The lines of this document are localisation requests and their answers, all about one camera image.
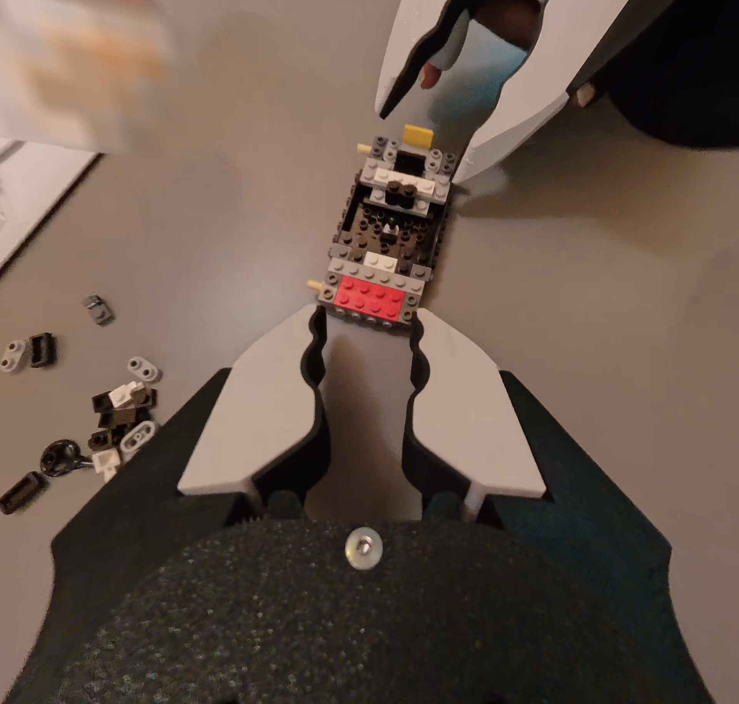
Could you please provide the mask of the brick car chassis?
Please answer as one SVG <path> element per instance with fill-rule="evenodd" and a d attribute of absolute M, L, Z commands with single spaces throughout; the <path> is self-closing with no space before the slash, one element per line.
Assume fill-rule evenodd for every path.
<path fill-rule="evenodd" d="M 457 158 L 431 129 L 407 124 L 400 138 L 359 144 L 356 174 L 328 250 L 323 280 L 309 280 L 336 315 L 408 327 L 432 280 L 446 235 Z"/>

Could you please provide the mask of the person's right hand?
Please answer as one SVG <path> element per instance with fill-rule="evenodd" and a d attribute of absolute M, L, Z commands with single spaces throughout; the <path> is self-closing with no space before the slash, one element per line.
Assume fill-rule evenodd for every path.
<path fill-rule="evenodd" d="M 471 19 L 504 42 L 529 51 L 538 34 L 539 0 L 485 0 L 473 7 Z"/>

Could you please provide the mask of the black toy steering wheel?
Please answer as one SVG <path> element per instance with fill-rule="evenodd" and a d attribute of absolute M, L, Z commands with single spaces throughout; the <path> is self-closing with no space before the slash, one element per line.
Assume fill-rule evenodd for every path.
<path fill-rule="evenodd" d="M 60 478 L 76 470 L 94 469 L 92 459 L 82 454 L 73 440 L 61 439 L 48 445 L 39 462 L 41 473 L 47 478 Z"/>

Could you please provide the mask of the grey desk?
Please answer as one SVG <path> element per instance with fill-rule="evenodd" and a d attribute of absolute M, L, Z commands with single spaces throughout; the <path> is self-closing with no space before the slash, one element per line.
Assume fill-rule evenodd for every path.
<path fill-rule="evenodd" d="M 102 158 L 2 276 L 2 492 L 86 446 L 91 398 L 162 369 L 162 423 L 313 302 L 400 0 L 157 0 L 184 70 L 140 153 Z M 717 702 L 737 702 L 737 154 L 563 109 L 455 203 L 423 305 L 512 371 L 672 544 L 675 610 Z"/>

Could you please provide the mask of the white book stand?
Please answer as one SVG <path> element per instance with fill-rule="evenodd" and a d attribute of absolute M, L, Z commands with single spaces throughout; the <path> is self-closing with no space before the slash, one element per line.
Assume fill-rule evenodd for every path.
<path fill-rule="evenodd" d="M 2 276 L 103 156 L 103 153 L 2 137 Z"/>

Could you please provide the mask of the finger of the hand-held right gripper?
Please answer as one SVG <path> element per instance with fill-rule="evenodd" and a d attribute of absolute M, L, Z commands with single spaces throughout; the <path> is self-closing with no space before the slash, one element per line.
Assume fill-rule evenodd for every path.
<path fill-rule="evenodd" d="M 431 64 L 448 71 L 466 40 L 476 0 L 401 0 L 381 66 L 375 111 L 387 118 Z"/>
<path fill-rule="evenodd" d="M 462 184 L 503 159 L 568 102 L 568 88 L 629 0 L 540 0 L 540 30 L 504 82 L 489 119 L 472 136 L 455 172 Z"/>

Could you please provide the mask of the small brick pieces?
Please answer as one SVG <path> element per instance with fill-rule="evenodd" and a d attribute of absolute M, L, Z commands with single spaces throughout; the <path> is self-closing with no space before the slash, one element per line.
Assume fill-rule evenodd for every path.
<path fill-rule="evenodd" d="M 115 314 L 108 302 L 97 294 L 85 297 L 82 306 L 96 325 L 106 326 L 115 320 Z M 8 344 L 2 352 L 2 373 L 15 373 L 26 364 L 36 369 L 51 367 L 57 361 L 57 339 L 55 335 L 43 332 Z M 159 429 L 152 411 L 158 404 L 158 392 L 154 385 L 161 380 L 161 369 L 147 358 L 134 356 L 128 359 L 126 370 L 132 376 L 130 382 L 142 382 L 144 388 L 134 395 L 131 404 L 116 410 L 112 409 L 107 395 L 115 388 L 93 396 L 92 410 L 97 417 L 97 430 L 88 439 L 89 454 L 84 454 L 80 446 L 82 454 L 89 458 L 93 452 L 117 448 L 123 460 L 120 469 L 153 439 Z M 47 489 L 50 479 L 55 478 L 45 477 L 40 466 L 37 470 L 29 471 L 13 487 L 2 493 L 2 514 L 13 515 L 25 510 Z"/>

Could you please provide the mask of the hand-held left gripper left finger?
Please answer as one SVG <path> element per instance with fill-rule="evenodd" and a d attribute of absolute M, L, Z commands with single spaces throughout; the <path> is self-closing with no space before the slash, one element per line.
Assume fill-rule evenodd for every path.
<path fill-rule="evenodd" d="M 180 493 L 242 493 L 253 509 L 280 490 L 305 502 L 330 463 L 319 391 L 326 342 L 326 309 L 307 305 L 246 349 L 180 477 Z"/>

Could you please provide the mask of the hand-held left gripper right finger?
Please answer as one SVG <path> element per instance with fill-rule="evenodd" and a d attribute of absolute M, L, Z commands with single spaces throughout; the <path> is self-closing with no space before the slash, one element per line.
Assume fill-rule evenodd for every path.
<path fill-rule="evenodd" d="M 422 514 L 439 497 L 478 521 L 503 496 L 542 501 L 547 487 L 498 365 L 483 348 L 421 308 L 411 316 L 411 384 L 402 471 Z"/>

